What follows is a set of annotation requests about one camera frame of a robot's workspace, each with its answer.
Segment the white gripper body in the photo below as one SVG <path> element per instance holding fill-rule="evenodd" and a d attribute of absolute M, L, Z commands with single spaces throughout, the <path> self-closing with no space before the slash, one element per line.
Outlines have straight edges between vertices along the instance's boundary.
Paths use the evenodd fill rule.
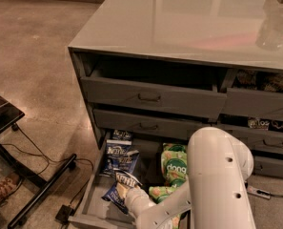
<path fill-rule="evenodd" d="M 138 218 L 144 211 L 155 206 L 149 195 L 140 188 L 131 188 L 125 198 L 125 205 L 133 218 Z"/>

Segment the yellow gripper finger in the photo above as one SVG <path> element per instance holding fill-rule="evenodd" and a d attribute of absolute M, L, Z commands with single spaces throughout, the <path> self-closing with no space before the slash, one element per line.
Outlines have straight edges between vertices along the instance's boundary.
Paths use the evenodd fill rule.
<path fill-rule="evenodd" d="M 118 182 L 116 184 L 116 190 L 117 190 L 118 195 L 121 198 L 125 198 L 127 196 L 128 191 L 130 190 L 130 187 L 125 185 L 125 184 Z"/>

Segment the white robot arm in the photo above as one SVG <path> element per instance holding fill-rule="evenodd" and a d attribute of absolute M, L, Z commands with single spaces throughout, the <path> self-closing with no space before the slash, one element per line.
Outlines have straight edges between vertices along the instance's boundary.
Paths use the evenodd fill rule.
<path fill-rule="evenodd" d="M 171 219 L 186 212 L 187 229 L 256 229 L 245 186 L 253 156 L 243 142 L 218 128 L 201 128 L 190 138 L 187 163 L 186 182 L 158 204 L 142 189 L 127 192 L 136 229 L 171 229 Z"/>

